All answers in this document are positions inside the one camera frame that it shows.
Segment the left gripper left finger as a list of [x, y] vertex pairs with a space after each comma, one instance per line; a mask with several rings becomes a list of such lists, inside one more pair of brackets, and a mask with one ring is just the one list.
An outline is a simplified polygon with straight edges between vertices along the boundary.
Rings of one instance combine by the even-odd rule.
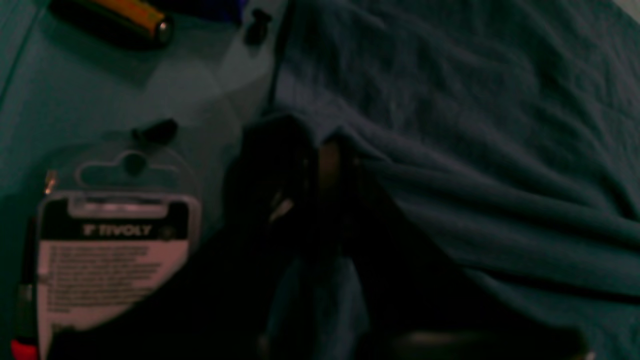
[[107, 323], [58, 333], [52, 360], [269, 360], [269, 312], [291, 263], [270, 218], [304, 190], [313, 144], [290, 115], [243, 132], [228, 169], [224, 224], [169, 281]]

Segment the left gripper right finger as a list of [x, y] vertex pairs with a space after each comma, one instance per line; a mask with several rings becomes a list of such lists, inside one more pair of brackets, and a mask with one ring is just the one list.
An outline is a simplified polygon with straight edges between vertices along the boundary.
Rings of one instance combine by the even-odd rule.
[[369, 329], [357, 360], [585, 360], [583, 333], [527, 316], [485, 291], [408, 219], [343, 138], [330, 140], [339, 237]]

